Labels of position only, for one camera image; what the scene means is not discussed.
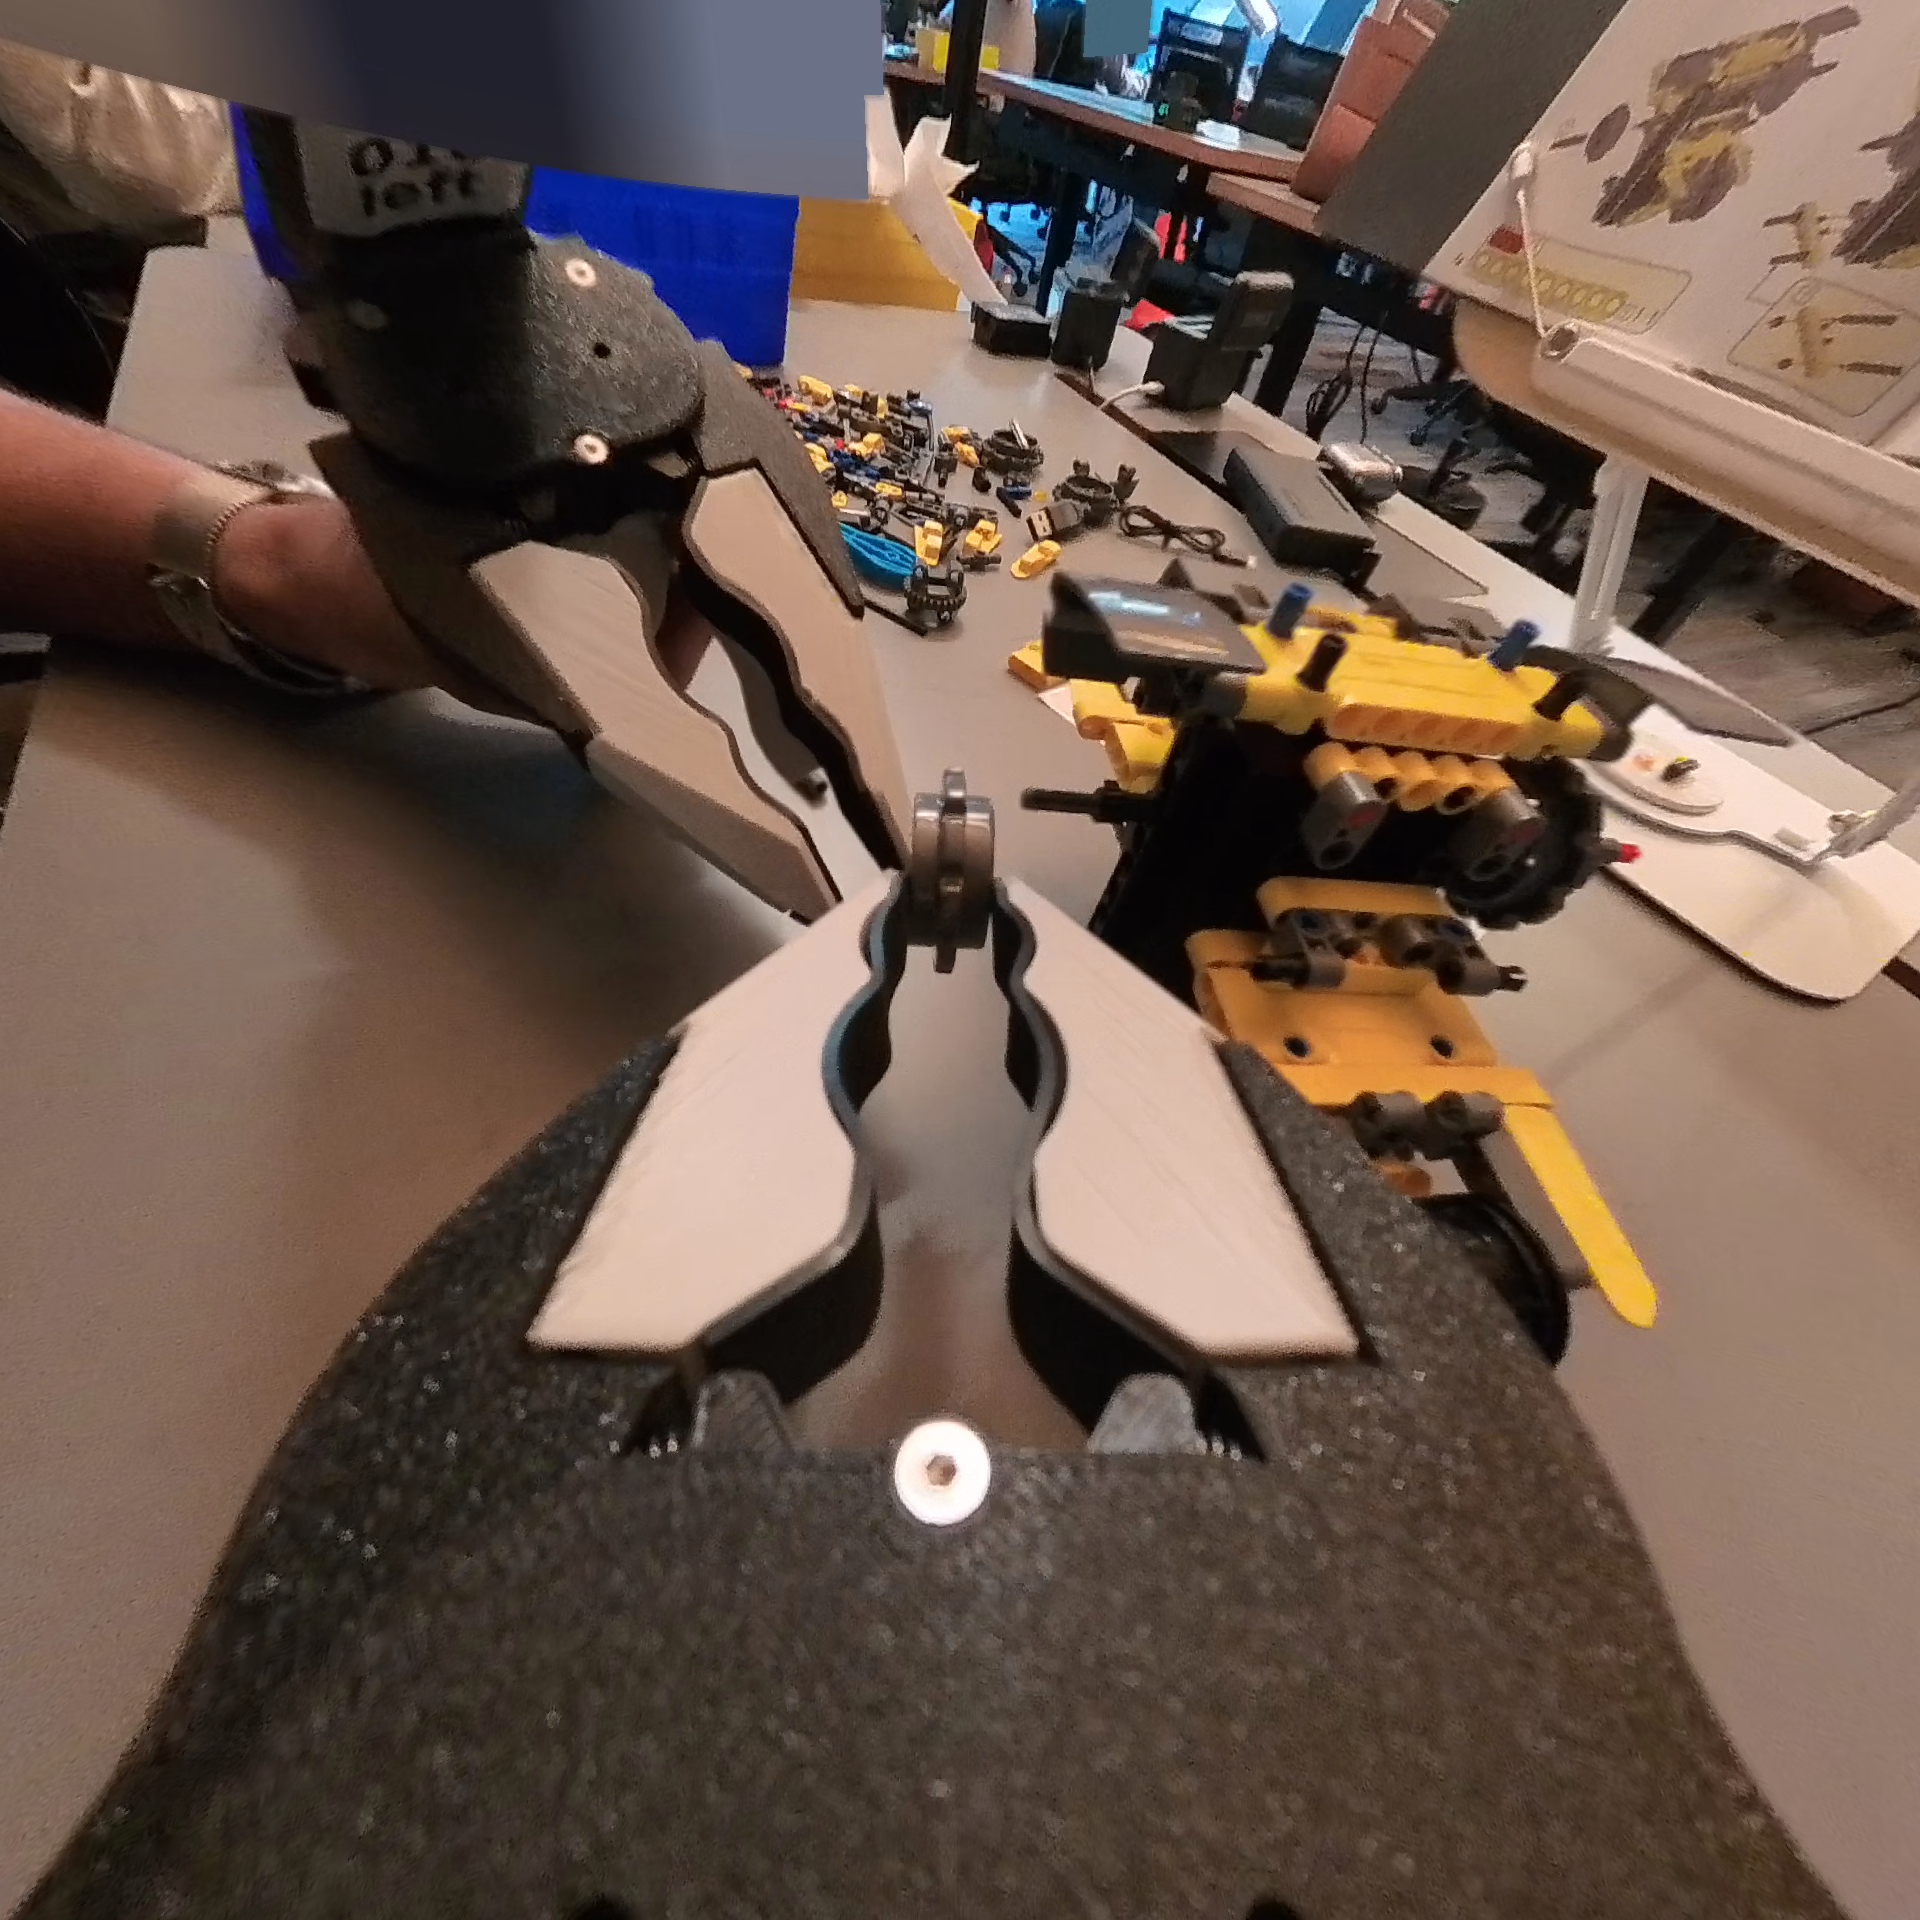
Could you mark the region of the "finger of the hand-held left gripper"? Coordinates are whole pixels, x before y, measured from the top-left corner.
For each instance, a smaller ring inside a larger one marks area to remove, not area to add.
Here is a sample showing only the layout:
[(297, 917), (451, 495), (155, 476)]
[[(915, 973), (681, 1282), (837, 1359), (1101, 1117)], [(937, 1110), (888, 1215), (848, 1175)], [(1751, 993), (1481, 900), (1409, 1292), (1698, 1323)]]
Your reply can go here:
[(601, 539), (519, 539), (477, 563), (484, 596), (579, 715), (589, 772), (767, 905), (821, 920), (839, 887), (815, 840), (662, 659), (671, 582), (652, 516)]
[(688, 446), (701, 483), (682, 516), (694, 606), (767, 667), (784, 726), (824, 766), (854, 836), (899, 870), (899, 742), (829, 487), (781, 407), (724, 349), (694, 349), (694, 365), (704, 406)]

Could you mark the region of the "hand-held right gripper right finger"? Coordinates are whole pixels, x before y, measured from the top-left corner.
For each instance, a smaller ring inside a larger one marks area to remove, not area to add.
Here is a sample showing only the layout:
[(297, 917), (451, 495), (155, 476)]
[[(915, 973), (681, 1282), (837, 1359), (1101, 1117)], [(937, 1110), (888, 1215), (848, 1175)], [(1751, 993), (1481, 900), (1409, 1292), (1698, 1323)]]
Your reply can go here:
[(1029, 882), (994, 905), (1029, 1107), (1021, 1242), (1042, 1275), (1175, 1366), (1355, 1356), (1211, 1025)]

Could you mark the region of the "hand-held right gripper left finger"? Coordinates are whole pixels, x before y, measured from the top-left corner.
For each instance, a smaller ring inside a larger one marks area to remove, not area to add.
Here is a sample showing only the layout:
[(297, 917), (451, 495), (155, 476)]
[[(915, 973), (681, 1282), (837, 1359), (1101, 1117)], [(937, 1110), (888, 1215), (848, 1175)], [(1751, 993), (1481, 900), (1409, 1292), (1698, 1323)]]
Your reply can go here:
[(872, 983), (872, 879), (694, 1009), (538, 1309), (539, 1352), (691, 1356), (848, 1225), (857, 1150), (825, 1047)]

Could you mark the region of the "yellow brick toy vehicle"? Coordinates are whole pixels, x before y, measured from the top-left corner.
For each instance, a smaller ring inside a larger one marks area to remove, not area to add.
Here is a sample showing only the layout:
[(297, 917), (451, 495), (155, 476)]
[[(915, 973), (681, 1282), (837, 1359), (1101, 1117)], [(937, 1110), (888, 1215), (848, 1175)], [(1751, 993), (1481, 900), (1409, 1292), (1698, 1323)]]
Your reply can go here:
[(1055, 577), (1005, 659), (1109, 777), (1022, 805), (1118, 835), (1092, 930), (1259, 1053), (1451, 1235), (1551, 1359), (1571, 1292), (1657, 1292), (1534, 1072), (1477, 1005), (1525, 989), (1485, 936), (1638, 860), (1584, 766), (1628, 736), (1581, 667), (1418, 637), (1302, 582), (1264, 619), (1157, 582)]

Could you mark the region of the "person's left forearm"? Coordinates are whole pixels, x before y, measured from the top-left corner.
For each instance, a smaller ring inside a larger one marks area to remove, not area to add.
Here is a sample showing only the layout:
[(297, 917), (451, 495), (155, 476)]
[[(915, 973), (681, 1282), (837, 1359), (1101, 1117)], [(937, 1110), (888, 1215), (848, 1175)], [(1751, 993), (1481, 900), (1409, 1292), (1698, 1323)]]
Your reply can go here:
[[(149, 585), (151, 522), (194, 469), (181, 455), (2, 392), (2, 629), (209, 659), (172, 629)], [(242, 589), (254, 579), (242, 559), (247, 537), (291, 530), (295, 503), (239, 515), (215, 559), (225, 613), (279, 650), (247, 617)]]

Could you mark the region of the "person's left hand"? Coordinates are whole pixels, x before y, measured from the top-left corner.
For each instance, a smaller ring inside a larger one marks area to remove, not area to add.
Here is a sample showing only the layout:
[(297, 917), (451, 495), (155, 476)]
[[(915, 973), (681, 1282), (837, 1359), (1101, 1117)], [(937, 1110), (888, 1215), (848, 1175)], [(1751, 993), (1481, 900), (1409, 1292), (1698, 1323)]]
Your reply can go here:
[(474, 710), (545, 726), (515, 695), (421, 637), (375, 575), (344, 506), (295, 503), (288, 546), (291, 610), (282, 610), (279, 637), (288, 655), (384, 692), (435, 687)]

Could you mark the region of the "pile of small brick parts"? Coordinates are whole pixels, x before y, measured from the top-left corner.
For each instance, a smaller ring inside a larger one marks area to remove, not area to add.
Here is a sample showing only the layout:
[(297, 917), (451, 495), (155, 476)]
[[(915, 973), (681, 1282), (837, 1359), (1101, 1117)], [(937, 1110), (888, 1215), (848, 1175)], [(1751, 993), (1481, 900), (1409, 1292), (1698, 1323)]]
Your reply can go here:
[[(1009, 522), (1021, 522), (1042, 495), (1042, 469), (1027, 476), (984, 469), (981, 439), (991, 430), (937, 420), (922, 392), (789, 380), (759, 365), (737, 365), (735, 375), (798, 433), (837, 527), (844, 520), (877, 526), (912, 543), (927, 566), (962, 567), (969, 585), (1005, 563)], [(854, 577), (869, 610), (915, 630), (904, 593)]]

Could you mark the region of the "silver wrist watch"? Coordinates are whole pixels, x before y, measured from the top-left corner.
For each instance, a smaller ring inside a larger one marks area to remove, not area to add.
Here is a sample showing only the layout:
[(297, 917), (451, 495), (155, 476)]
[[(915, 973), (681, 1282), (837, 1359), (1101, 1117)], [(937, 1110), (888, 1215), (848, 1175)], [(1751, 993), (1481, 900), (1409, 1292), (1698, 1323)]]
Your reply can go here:
[(215, 589), (221, 543), (254, 506), (331, 500), (334, 492), (272, 459), (199, 465), (151, 522), (149, 585), (172, 629), (202, 657), (295, 700), (358, 700), (371, 685), (324, 663), (287, 655), (234, 623)]

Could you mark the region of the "clear plastic bag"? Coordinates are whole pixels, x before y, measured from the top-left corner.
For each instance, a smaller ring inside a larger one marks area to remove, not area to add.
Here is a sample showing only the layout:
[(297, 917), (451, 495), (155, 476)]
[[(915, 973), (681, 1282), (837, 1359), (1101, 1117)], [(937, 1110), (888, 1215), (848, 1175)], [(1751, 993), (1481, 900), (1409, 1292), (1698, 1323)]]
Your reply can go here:
[(972, 303), (1001, 303), (989, 266), (981, 263), (972, 206), (954, 200), (972, 175), (972, 159), (945, 153), (949, 116), (929, 113), (899, 139), (888, 97), (865, 97), (869, 197), (888, 206), (917, 240), (932, 267), (957, 285)]

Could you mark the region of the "black charging dock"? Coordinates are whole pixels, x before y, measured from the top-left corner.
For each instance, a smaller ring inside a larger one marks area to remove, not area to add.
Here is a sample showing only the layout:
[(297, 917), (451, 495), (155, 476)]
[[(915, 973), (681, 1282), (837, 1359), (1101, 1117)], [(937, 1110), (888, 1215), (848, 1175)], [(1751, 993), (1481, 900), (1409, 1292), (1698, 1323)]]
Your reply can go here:
[(1149, 337), (1144, 372), (1155, 387), (1149, 399), (1178, 415), (1227, 406), (1251, 360), (1275, 339), (1291, 297), (1291, 275), (1238, 275), (1209, 317), (1159, 323)]

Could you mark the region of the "black power adapter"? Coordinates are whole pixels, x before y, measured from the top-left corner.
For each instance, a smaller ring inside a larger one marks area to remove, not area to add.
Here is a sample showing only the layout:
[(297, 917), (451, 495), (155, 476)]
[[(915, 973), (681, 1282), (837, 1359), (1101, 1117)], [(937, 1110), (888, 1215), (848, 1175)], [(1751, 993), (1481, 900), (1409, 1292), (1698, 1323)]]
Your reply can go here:
[(1332, 485), (1318, 459), (1281, 455), (1264, 443), (1235, 443), (1227, 455), (1224, 485), (1277, 563), (1351, 570), (1377, 555), (1368, 522)]

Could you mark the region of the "wooden-top office table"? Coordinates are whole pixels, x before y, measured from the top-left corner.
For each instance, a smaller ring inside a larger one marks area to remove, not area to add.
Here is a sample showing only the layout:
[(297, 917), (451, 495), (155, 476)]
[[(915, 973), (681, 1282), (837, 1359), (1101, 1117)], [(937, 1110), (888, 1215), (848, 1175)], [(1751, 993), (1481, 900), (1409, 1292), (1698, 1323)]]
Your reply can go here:
[(1109, 186), (1144, 206), (1192, 213), (1205, 206), (1215, 175), (1291, 183), (1302, 152), (1258, 132), (1204, 122), (1181, 132), (1149, 102), (1094, 89), (1029, 80), (985, 67), (969, 113), (969, 156), (1038, 175), (1048, 235), (1034, 297), (1051, 305), (1092, 186)]

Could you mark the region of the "cardboard box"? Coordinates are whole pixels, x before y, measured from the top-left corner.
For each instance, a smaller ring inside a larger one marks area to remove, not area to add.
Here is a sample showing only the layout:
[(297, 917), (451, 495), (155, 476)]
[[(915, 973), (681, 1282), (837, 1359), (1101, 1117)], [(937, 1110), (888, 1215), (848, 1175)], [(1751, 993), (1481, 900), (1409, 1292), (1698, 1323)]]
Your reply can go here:
[(1451, 20), (1448, 2), (1368, 2), (1291, 187), (1327, 202)]

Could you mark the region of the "dark grey panel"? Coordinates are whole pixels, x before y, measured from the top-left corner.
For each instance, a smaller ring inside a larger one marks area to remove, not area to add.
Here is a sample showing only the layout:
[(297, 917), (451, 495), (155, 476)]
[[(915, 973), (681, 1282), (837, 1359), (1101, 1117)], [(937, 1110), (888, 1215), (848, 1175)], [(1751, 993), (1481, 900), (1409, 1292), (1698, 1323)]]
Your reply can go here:
[(1617, 13), (1619, 2), (1457, 2), (1319, 207), (1319, 235), (1428, 267)]

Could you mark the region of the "building instruction booklet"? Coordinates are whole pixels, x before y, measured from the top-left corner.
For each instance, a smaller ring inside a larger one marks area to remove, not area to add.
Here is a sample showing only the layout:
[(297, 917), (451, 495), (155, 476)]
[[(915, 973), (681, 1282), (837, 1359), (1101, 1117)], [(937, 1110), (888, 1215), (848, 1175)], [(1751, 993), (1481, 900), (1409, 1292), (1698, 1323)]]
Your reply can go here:
[(1448, 290), (1917, 462), (1917, 5), (1627, 2)]

